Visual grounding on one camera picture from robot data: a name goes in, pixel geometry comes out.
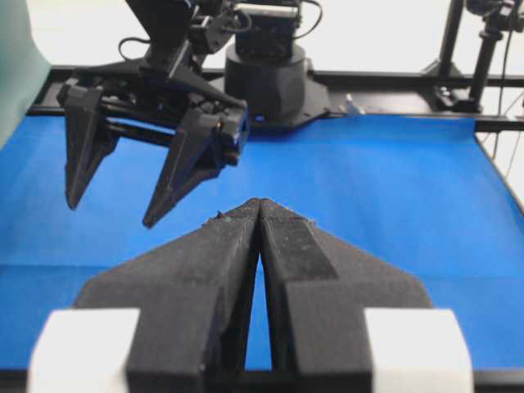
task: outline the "green fabric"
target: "green fabric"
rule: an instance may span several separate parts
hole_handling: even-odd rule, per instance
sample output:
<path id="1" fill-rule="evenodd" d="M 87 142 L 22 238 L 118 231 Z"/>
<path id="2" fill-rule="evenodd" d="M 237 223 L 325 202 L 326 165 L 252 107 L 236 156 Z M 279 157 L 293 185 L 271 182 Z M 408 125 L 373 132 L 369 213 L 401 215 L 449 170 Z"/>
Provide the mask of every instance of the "green fabric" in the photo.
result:
<path id="1" fill-rule="evenodd" d="M 34 44 L 25 0 L 0 0 L 0 148 L 37 97 L 50 68 Z"/>

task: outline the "white block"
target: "white block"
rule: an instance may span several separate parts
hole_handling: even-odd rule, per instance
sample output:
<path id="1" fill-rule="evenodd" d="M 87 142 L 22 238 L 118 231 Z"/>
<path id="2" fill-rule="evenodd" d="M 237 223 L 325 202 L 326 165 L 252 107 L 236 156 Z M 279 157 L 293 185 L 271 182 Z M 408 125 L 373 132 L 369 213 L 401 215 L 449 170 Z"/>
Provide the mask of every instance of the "white block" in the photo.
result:
<path id="1" fill-rule="evenodd" d="M 373 393 L 473 393 L 472 363 L 453 311 L 366 309 Z"/>
<path id="2" fill-rule="evenodd" d="M 139 309 L 53 312 L 33 350 L 28 393 L 127 393 L 125 365 L 139 315 Z"/>

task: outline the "blue mat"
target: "blue mat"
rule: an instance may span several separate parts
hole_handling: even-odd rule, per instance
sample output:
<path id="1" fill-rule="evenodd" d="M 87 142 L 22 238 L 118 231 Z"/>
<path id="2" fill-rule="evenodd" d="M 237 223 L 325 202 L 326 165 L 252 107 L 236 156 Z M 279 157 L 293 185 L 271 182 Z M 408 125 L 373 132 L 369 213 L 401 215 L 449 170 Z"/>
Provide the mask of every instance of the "blue mat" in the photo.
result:
<path id="1" fill-rule="evenodd" d="M 25 368 L 47 314 L 89 277 L 269 197 L 420 277 L 462 325 L 475 368 L 524 367 L 524 219 L 472 120 L 318 120 L 253 137 L 241 164 L 152 230 L 142 217 L 166 150 L 121 140 L 76 212 L 64 197 L 61 118 L 27 118 L 0 151 L 0 368 Z M 257 273 L 248 368 L 270 368 Z"/>

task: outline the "black cable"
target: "black cable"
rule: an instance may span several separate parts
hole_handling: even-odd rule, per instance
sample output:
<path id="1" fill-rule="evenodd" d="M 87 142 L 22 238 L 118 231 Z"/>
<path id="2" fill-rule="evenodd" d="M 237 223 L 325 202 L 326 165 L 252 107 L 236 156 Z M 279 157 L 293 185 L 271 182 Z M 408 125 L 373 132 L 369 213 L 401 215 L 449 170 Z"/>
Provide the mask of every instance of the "black cable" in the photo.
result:
<path id="1" fill-rule="evenodd" d="M 302 1 L 301 0 L 295 0 L 296 5 L 296 27 L 300 27 L 300 24 L 302 23 Z"/>
<path id="2" fill-rule="evenodd" d="M 125 54 L 122 53 L 122 47 L 124 46 L 125 43 L 129 43 L 129 42 L 149 44 L 149 43 L 151 43 L 151 40 L 150 39 L 139 38 L 139 37 L 127 37 L 127 38 L 122 39 L 119 42 L 119 44 L 118 44 L 118 53 L 126 61 L 131 61 L 132 59 L 127 57 Z"/>
<path id="3" fill-rule="evenodd" d="M 515 142 L 515 147 L 513 148 L 513 153 L 511 155 L 511 160 L 509 161 L 508 172 L 506 172 L 506 178 L 511 174 L 511 168 L 513 167 L 513 161 L 515 160 L 515 155 L 517 154 L 518 145 L 521 141 L 522 132 L 518 133 L 517 141 Z"/>
<path id="4" fill-rule="evenodd" d="M 240 27 L 227 27 L 227 26 L 224 26 L 222 28 L 222 31 L 224 31 L 226 33 L 240 34 L 240 33 L 246 33 L 249 30 L 251 30 L 251 27 L 253 27 L 253 20 L 251 19 L 251 17 L 247 13 L 245 13 L 243 10 L 235 10 L 234 11 L 234 15 L 241 16 L 242 18 L 244 18 L 244 21 L 246 23 L 243 26 L 241 25 Z"/>
<path id="5" fill-rule="evenodd" d="M 318 27 L 318 25 L 320 25 L 320 22 L 322 22 L 322 18 L 324 16 L 324 9 L 322 8 L 322 5 L 319 2 L 317 2 L 317 0 L 304 0 L 304 2 L 307 2 L 309 4 L 313 4 L 314 6 L 316 6 L 318 8 L 318 10 L 319 10 L 318 19 L 314 23 L 314 25 L 313 25 L 313 27 L 311 29 L 309 29 L 308 31 L 306 31 L 305 33 L 303 33 L 301 35 L 293 37 L 293 39 L 304 38 L 306 35 L 309 35 L 309 34 L 313 33 L 313 31 Z"/>
<path id="6" fill-rule="evenodd" d="M 517 104 L 518 100 L 520 100 L 522 97 L 524 97 L 524 92 L 520 93 L 517 98 L 513 100 L 510 106 L 508 106 L 508 109 L 504 111 L 504 116 L 507 116 L 508 113 L 513 109 L 513 107 Z"/>
<path id="7" fill-rule="evenodd" d="M 513 36 L 513 29 L 509 32 L 508 40 L 506 42 L 506 51 L 504 53 L 504 64 L 502 66 L 502 79 L 500 80 L 500 94 L 499 94 L 499 116 L 502 115 L 502 103 L 504 99 L 504 85 L 506 83 L 506 70 L 508 68 L 509 48 L 511 46 L 511 38 Z"/>
<path id="8" fill-rule="evenodd" d="M 504 63 L 502 65 L 502 78 L 500 80 L 500 93 L 499 93 L 499 117 L 502 115 L 502 103 L 504 99 L 504 85 L 506 83 L 506 70 L 508 68 L 509 48 L 511 47 L 511 38 L 513 37 L 513 26 L 515 19 L 517 18 L 517 10 L 513 10 L 512 18 L 509 23 L 509 35 L 506 41 L 506 50 L 504 51 Z M 497 133 L 495 138 L 495 149 L 493 150 L 493 159 L 497 158 L 497 151 L 499 150 L 499 138 L 500 133 Z"/>

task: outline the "white wall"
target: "white wall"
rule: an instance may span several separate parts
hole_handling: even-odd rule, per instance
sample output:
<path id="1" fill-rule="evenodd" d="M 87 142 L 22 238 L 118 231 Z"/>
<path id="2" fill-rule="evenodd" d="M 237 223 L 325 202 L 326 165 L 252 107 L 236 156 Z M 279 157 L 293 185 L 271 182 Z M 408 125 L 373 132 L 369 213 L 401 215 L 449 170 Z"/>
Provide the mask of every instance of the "white wall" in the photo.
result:
<path id="1" fill-rule="evenodd" d="M 449 1 L 445 0 L 320 0 L 324 21 L 300 41 L 318 70 L 419 71 L 440 50 Z M 96 65 L 119 61 L 118 42 L 127 36 L 146 37 L 124 0 L 27 0 L 35 41 L 56 65 Z M 304 28 L 314 23 L 314 7 L 305 6 Z M 481 45 L 481 19 L 464 13 L 455 63 L 464 73 L 474 71 Z M 125 52 L 140 56 L 144 47 L 130 43 Z M 500 43 L 491 72 L 500 74 L 504 44 Z M 222 67 L 224 51 L 206 66 Z M 524 75 L 524 34 L 513 36 L 510 74 Z M 506 107 L 521 91 L 507 89 Z M 498 90 L 488 89 L 483 105 L 496 113 Z M 512 114 L 522 113 L 522 102 Z M 505 173 L 516 133 L 503 133 L 496 164 Z M 524 137 L 509 182 L 524 201 Z M 486 143 L 493 147 L 495 137 Z"/>

